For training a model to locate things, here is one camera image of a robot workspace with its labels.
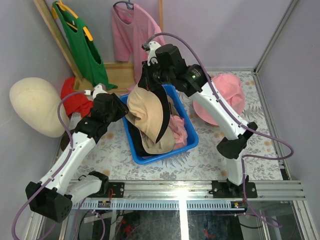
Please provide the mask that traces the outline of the beige bucket hat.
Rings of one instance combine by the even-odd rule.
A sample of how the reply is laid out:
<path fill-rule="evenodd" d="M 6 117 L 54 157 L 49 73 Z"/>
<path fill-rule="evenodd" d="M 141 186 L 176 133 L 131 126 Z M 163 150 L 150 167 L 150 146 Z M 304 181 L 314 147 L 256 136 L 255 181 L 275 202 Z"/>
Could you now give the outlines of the beige bucket hat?
<path fill-rule="evenodd" d="M 163 86 L 147 91 L 136 85 L 127 97 L 127 119 L 157 143 L 169 126 L 171 109 Z"/>

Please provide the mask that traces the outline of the blue plastic bin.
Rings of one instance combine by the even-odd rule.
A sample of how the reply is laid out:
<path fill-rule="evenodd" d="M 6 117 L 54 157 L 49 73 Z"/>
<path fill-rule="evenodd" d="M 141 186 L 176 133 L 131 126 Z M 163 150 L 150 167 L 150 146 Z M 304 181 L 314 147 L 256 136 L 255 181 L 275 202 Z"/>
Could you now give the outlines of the blue plastic bin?
<path fill-rule="evenodd" d="M 183 152 L 187 152 L 188 150 L 195 148 L 199 143 L 198 135 L 197 135 L 194 127 L 192 126 L 192 123 L 187 115 L 187 112 L 184 109 L 182 102 L 180 101 L 180 98 L 178 96 L 176 89 L 171 85 L 164 85 L 163 87 L 164 87 L 166 93 L 170 97 L 172 97 L 174 106 L 177 107 L 177 112 L 184 119 L 184 127 L 187 132 L 187 139 L 186 139 L 187 144 L 186 144 L 186 146 L 181 147 L 176 150 L 172 150 L 169 153 L 163 153 L 163 154 L 158 154 L 156 156 L 146 156 L 146 157 L 138 156 L 136 148 L 134 147 L 133 138 L 132 138 L 130 131 L 129 131 L 129 122 L 125 118 L 123 118 L 122 120 L 123 120 L 123 124 L 124 124 L 124 129 L 125 129 L 125 132 L 126 132 L 126 135 L 128 138 L 130 150 L 132 153 L 132 158 L 139 165 L 151 164 L 151 163 L 154 163 L 154 162 L 164 160 L 166 158 L 181 154 Z"/>

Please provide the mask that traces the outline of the pink bucket hat strawberry logo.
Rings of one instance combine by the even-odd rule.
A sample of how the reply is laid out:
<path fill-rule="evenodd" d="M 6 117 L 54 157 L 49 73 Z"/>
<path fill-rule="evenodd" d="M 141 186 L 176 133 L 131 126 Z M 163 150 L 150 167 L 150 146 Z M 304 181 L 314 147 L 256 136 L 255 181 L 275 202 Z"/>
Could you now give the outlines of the pink bucket hat strawberry logo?
<path fill-rule="evenodd" d="M 214 76 L 211 81 L 232 109 L 240 115 L 245 108 L 245 94 L 242 90 L 240 78 L 231 73 L 221 73 Z M 218 126 L 209 113 L 196 101 L 193 101 L 193 108 L 203 121 L 212 126 Z"/>

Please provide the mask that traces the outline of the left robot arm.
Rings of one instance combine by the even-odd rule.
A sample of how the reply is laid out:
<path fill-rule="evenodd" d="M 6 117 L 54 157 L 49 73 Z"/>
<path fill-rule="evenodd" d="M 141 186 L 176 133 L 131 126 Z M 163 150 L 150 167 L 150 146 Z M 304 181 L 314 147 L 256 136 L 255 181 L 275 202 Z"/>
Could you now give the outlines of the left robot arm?
<path fill-rule="evenodd" d="M 79 201 L 97 195 L 105 197 L 110 190 L 109 178 L 98 171 L 90 172 L 77 183 L 70 181 L 85 156 L 117 122 L 129 112 L 128 107 L 112 93 L 99 93 L 93 100 L 90 114 L 82 118 L 65 150 L 39 182 L 30 182 L 25 189 L 30 210 L 56 223 L 61 223 Z"/>

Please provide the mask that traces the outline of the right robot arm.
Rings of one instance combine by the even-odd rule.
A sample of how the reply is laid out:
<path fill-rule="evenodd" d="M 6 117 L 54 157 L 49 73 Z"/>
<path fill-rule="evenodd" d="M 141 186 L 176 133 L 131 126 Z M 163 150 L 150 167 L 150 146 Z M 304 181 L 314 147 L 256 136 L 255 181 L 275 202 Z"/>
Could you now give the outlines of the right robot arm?
<path fill-rule="evenodd" d="M 224 132 L 216 148 L 226 158 L 228 177 L 225 183 L 212 182 L 210 193 L 217 198 L 243 198 L 249 177 L 243 171 L 241 157 L 257 124 L 241 118 L 199 64 L 186 64 L 177 46 L 151 41 L 141 47 L 147 52 L 147 60 L 142 62 L 138 86 L 148 91 L 163 84 L 174 86 L 203 107 Z"/>

